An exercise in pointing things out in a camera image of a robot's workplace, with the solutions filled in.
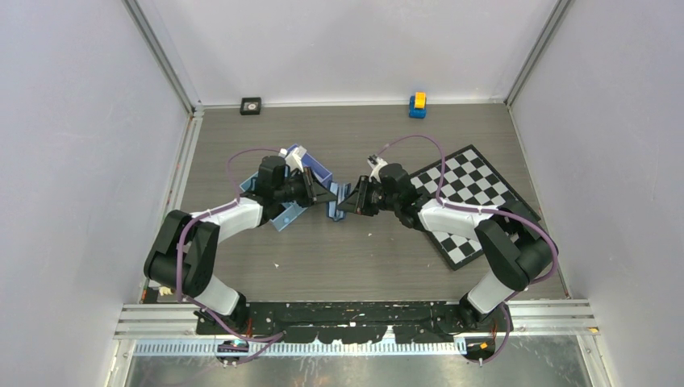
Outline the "blue card holder wallet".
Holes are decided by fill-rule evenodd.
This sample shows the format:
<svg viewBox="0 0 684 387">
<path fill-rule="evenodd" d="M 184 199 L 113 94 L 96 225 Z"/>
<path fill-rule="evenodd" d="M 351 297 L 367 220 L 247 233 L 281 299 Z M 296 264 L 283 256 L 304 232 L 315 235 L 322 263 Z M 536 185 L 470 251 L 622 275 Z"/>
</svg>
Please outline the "blue card holder wallet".
<svg viewBox="0 0 684 387">
<path fill-rule="evenodd" d="M 336 200 L 327 203 L 327 217 L 333 222 L 342 221 L 346 218 L 346 212 L 339 209 L 339 204 L 349 195 L 352 185 L 331 181 L 329 190 L 336 195 Z"/>
</svg>

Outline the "blue three-compartment organizer tray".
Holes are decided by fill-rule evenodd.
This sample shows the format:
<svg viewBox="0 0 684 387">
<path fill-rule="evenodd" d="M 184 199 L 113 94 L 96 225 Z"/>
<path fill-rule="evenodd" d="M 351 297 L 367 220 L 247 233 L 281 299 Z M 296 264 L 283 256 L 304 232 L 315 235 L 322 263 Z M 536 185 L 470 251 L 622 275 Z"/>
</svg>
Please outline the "blue three-compartment organizer tray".
<svg viewBox="0 0 684 387">
<path fill-rule="evenodd" d="M 283 231 L 310 207 L 301 207 L 296 202 L 279 202 L 277 190 L 292 173 L 285 160 L 277 155 L 265 156 L 257 171 L 240 183 L 240 189 L 251 195 L 259 194 L 267 201 L 267 219 L 277 231 Z M 310 167 L 318 180 L 329 189 L 332 172 L 318 162 L 307 151 L 303 157 L 305 167 Z"/>
</svg>

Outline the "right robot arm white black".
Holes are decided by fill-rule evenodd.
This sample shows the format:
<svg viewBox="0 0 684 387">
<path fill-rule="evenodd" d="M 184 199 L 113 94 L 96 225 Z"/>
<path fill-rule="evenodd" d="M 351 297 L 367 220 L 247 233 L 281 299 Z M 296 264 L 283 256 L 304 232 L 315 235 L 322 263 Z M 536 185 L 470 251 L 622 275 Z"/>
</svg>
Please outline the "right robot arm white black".
<svg viewBox="0 0 684 387">
<path fill-rule="evenodd" d="M 407 228 L 477 242 L 490 270 L 457 306 L 461 322 L 471 331 L 482 330 L 497 307 L 557 268 L 556 244 L 522 203 L 474 206 L 421 193 L 397 163 L 377 165 L 371 175 L 360 176 L 337 207 L 364 216 L 386 210 Z"/>
</svg>

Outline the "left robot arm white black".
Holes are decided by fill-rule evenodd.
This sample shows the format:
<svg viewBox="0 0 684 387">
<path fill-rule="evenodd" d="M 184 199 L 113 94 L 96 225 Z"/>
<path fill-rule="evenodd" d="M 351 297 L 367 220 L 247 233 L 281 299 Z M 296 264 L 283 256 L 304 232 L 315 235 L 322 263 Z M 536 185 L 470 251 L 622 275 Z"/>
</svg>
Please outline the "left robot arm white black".
<svg viewBox="0 0 684 387">
<path fill-rule="evenodd" d="M 227 333 L 239 333 L 248 321 L 246 297 L 214 274 L 219 244 L 276 218 L 286 203 L 311 207 L 334 200 L 311 168 L 266 156 L 250 188 L 236 200 L 198 213 L 170 211 L 144 263 L 144 275 L 212 310 Z"/>
</svg>

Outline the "black and white checkerboard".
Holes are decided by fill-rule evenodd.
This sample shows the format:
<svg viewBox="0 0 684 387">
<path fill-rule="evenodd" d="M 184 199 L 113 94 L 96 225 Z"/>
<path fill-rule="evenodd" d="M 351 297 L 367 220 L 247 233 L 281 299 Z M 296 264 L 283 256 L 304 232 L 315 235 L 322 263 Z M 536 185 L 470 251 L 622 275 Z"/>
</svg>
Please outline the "black and white checkerboard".
<svg viewBox="0 0 684 387">
<path fill-rule="evenodd" d="M 451 202 L 481 206 L 501 206 L 515 199 L 528 209 L 536 221 L 541 220 L 532 206 L 473 145 L 445 157 L 445 176 L 440 196 Z M 427 237 L 453 271 L 482 255 L 481 245 L 472 239 L 444 232 L 428 233 Z"/>
</svg>

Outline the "small black square box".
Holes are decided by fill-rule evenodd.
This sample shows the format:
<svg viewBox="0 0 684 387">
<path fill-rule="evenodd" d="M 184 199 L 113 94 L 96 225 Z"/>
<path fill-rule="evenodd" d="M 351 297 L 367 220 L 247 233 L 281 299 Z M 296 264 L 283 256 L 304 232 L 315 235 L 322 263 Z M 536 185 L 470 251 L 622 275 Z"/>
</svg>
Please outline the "small black square box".
<svg viewBox="0 0 684 387">
<path fill-rule="evenodd" d="M 242 98 L 240 102 L 241 115 L 259 115 L 261 113 L 262 99 L 260 97 Z"/>
</svg>

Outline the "blue and yellow toy car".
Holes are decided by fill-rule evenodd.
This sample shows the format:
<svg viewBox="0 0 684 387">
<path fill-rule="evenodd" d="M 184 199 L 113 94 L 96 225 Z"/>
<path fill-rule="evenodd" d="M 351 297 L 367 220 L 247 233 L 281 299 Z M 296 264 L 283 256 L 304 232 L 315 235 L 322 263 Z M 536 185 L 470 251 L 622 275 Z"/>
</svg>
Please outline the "blue and yellow toy car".
<svg viewBox="0 0 684 387">
<path fill-rule="evenodd" d="M 427 95 L 424 92 L 414 93 L 409 100 L 408 115 L 413 119 L 424 119 L 427 115 Z"/>
</svg>

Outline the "small white plastic part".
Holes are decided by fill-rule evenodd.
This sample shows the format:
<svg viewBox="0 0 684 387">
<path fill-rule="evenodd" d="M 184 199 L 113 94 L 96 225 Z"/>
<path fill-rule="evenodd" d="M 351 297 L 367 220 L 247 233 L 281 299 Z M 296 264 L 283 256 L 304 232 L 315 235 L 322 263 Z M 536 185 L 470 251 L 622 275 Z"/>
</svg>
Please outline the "small white plastic part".
<svg viewBox="0 0 684 387">
<path fill-rule="evenodd" d="M 161 297 L 169 296 L 169 295 L 173 295 L 173 294 L 174 294 L 174 290 L 171 289 L 171 288 L 169 288 L 169 287 L 162 286 L 162 287 L 160 287 L 160 288 L 158 289 L 158 294 L 159 294 Z"/>
</svg>

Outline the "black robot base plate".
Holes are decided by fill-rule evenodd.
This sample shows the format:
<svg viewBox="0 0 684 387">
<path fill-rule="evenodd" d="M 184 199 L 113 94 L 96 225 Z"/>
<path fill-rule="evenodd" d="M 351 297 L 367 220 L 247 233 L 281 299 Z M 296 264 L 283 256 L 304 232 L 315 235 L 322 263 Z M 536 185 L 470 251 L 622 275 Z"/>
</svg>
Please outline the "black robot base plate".
<svg viewBox="0 0 684 387">
<path fill-rule="evenodd" d="M 511 328 L 506 306 L 482 317 L 444 301 L 250 302 L 239 306 L 236 318 L 220 322 L 205 310 L 195 314 L 199 335 L 235 331 L 279 343 L 362 344 L 385 338 L 400 344 L 447 343 L 462 333 L 490 339 Z"/>
</svg>

